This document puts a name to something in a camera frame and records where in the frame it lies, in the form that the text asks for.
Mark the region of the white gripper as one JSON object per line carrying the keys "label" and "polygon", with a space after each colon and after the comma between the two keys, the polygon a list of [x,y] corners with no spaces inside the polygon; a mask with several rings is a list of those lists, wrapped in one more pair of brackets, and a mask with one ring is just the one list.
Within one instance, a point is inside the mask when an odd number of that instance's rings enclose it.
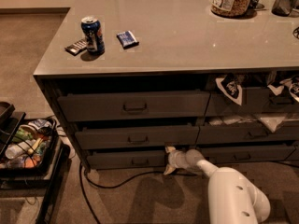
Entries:
{"label": "white gripper", "polygon": [[170,175],[178,168],[187,169],[189,167],[189,164],[186,161],[185,152],[176,150],[176,148],[172,146],[165,147],[165,152],[169,154],[168,164],[165,167],[164,175]]}

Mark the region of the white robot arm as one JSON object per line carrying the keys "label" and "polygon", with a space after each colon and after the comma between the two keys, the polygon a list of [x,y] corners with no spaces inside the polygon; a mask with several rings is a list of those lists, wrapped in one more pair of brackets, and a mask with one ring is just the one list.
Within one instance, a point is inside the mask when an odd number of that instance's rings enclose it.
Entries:
{"label": "white robot arm", "polygon": [[210,224],[261,224],[271,212],[266,195],[236,169],[218,167],[201,152],[166,147],[164,174],[176,169],[201,170],[208,177],[207,197]]}

